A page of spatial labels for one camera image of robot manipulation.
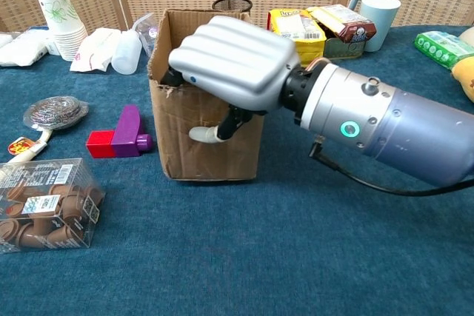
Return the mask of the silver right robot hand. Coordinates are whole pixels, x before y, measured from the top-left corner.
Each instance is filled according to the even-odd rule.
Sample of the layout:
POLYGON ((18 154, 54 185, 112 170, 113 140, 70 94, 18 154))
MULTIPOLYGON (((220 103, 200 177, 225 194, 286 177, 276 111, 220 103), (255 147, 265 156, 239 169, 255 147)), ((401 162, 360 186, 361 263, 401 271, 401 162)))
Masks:
POLYGON ((292 40, 233 17, 214 16, 171 50, 161 82, 192 84, 228 103, 218 125, 188 132, 194 141, 217 144, 253 115, 279 109, 285 81, 300 63, 292 40))

